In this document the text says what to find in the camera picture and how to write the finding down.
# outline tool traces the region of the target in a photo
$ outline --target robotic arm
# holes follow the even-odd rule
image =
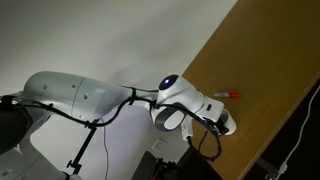
[[[127,102],[147,108],[159,130],[170,131],[181,125],[185,140],[193,135],[194,117],[205,124],[212,123],[218,135],[232,134],[236,129],[223,103],[202,95],[178,75],[165,78],[157,91],[145,91],[71,74],[40,72],[27,81],[23,92],[0,97],[0,172],[7,172],[5,179],[22,178],[26,170],[28,176],[37,174],[37,168],[41,167],[37,166],[45,163],[49,164],[46,179],[65,179],[32,146],[31,134],[57,112],[90,125],[87,120],[100,119],[117,106],[120,110]]]

